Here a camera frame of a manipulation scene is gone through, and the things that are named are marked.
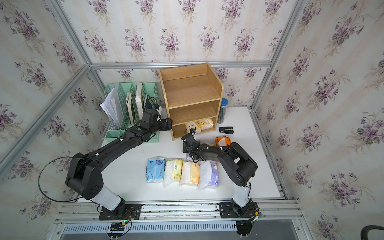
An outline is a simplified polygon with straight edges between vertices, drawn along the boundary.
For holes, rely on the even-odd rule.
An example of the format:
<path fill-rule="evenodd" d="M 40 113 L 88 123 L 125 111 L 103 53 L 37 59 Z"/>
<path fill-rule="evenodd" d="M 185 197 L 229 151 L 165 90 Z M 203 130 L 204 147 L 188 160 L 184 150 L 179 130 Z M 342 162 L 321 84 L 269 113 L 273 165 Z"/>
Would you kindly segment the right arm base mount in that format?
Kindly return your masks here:
<path fill-rule="evenodd" d="M 216 208 L 220 213 L 221 219 L 251 219 L 260 214 L 258 204 L 252 200 L 249 200 L 244 207 L 240 207 L 234 201 L 231 201 L 218 203 Z"/>

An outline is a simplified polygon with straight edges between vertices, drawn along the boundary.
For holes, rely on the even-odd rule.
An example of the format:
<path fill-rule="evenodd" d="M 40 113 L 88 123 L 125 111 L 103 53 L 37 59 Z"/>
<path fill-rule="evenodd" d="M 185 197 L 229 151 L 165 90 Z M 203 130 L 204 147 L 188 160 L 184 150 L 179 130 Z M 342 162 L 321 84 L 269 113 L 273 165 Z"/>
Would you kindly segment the white purple tissue pack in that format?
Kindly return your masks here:
<path fill-rule="evenodd" d="M 214 161 L 203 161 L 200 164 L 199 171 L 199 190 L 216 189 L 219 186 L 219 169 L 218 163 Z"/>

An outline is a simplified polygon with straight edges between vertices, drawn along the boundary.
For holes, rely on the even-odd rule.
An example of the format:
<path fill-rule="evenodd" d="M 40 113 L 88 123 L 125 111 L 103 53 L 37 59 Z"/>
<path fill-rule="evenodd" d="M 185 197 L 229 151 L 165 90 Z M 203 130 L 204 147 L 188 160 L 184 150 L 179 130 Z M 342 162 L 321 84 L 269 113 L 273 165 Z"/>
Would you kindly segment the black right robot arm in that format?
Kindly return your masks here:
<path fill-rule="evenodd" d="M 195 140 L 192 134 L 182 137 L 183 152 L 187 153 L 194 162 L 216 161 L 224 168 L 230 180 L 235 184 L 233 202 L 244 208 L 251 201 L 250 180 L 258 169 L 253 158 L 236 142 L 228 146 L 216 147 L 201 144 Z"/>

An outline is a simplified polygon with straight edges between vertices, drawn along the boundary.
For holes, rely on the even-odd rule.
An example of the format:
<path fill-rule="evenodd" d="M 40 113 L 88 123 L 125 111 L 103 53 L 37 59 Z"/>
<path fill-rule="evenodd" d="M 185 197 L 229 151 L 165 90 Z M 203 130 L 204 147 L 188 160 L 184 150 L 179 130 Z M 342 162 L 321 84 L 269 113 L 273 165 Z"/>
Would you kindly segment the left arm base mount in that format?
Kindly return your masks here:
<path fill-rule="evenodd" d="M 121 199 L 117 208 L 113 211 L 102 207 L 100 210 L 99 221 L 114 221 L 114 220 L 138 220 L 140 218 L 142 204 L 126 203 Z"/>

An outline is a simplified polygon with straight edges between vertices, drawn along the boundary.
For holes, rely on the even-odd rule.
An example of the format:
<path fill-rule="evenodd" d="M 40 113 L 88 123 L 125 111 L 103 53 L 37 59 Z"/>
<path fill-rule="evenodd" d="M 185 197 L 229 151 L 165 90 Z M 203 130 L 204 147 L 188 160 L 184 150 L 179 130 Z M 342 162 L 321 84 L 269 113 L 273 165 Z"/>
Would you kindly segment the orange-yellow tissue pack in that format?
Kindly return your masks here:
<path fill-rule="evenodd" d="M 200 181 L 199 164 L 194 162 L 184 162 L 180 184 L 197 186 Z"/>

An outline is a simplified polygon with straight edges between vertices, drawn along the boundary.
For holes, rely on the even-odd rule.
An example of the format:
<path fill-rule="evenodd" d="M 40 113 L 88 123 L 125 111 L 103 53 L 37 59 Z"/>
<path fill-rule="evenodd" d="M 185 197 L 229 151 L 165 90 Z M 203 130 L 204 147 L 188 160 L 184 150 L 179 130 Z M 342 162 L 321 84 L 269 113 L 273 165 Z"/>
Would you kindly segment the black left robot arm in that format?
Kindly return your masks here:
<path fill-rule="evenodd" d="M 86 200 L 123 215 L 126 201 L 105 186 L 102 171 L 127 151 L 148 142 L 157 132 L 170 131 L 173 121 L 159 111 L 145 110 L 143 118 L 111 143 L 93 152 L 72 157 L 65 184 Z"/>

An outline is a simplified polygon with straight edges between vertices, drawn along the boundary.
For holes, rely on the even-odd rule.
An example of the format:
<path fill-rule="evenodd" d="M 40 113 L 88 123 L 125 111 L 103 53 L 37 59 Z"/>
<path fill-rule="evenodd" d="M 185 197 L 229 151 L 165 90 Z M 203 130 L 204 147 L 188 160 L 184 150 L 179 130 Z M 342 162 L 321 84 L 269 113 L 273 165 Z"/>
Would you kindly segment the yellow-green tissue pack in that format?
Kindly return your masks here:
<path fill-rule="evenodd" d="M 183 159 L 171 158 L 166 161 L 163 186 L 180 182 L 182 176 Z"/>

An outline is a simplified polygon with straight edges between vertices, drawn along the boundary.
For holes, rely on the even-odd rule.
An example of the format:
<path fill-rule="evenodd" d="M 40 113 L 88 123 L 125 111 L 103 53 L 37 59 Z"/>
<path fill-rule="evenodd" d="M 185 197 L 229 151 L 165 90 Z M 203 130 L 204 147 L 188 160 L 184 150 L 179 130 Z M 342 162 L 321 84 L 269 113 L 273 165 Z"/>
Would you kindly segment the blue tissue pack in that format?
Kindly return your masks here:
<path fill-rule="evenodd" d="M 147 183 L 160 183 L 164 180 L 166 158 L 155 157 L 147 162 L 146 181 Z"/>

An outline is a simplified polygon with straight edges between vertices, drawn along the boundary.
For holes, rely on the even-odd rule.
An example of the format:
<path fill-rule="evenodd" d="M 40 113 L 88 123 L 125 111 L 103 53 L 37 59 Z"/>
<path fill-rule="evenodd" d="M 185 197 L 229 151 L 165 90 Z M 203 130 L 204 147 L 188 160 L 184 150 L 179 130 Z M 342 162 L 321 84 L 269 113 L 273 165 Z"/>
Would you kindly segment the orange tissue pack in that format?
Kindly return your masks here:
<path fill-rule="evenodd" d="M 232 144 L 232 141 L 228 136 L 216 137 L 215 139 L 215 146 L 217 147 L 230 146 L 231 144 Z"/>

